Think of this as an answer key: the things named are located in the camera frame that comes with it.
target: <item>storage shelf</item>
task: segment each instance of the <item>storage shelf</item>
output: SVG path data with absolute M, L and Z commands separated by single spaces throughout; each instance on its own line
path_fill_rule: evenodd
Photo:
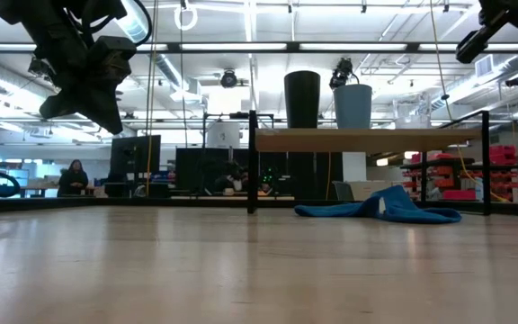
M 426 152 L 481 137 L 480 130 L 257 130 L 260 152 Z

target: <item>black cylindrical container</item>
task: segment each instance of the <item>black cylindrical container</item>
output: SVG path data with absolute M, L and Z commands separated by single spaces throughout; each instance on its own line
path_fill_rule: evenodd
M 285 77 L 287 127 L 317 127 L 321 76 L 311 71 L 297 71 Z M 290 153 L 289 171 L 294 179 L 293 194 L 298 200 L 317 198 L 317 178 L 313 153 Z
M 285 77 L 287 127 L 317 127 L 320 93 L 321 76 L 315 72 L 297 71 Z

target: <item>security camera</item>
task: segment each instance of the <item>security camera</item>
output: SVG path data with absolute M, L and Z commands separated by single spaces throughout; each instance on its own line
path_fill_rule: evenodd
M 235 75 L 235 71 L 232 69 L 225 70 L 223 76 L 221 77 L 221 86 L 224 88 L 232 88 L 237 85 L 237 76 Z

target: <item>woman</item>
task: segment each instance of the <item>woman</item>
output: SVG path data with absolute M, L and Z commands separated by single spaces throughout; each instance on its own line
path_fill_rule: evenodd
M 68 171 L 59 178 L 58 197 L 66 195 L 80 195 L 81 191 L 87 187 L 87 173 L 81 166 L 81 161 L 73 160 Z

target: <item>computer monitor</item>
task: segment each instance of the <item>computer monitor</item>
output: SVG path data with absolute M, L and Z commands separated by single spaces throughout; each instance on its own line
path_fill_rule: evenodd
M 114 174 L 146 173 L 159 171 L 161 136 L 114 139 L 112 142 L 111 172 Z

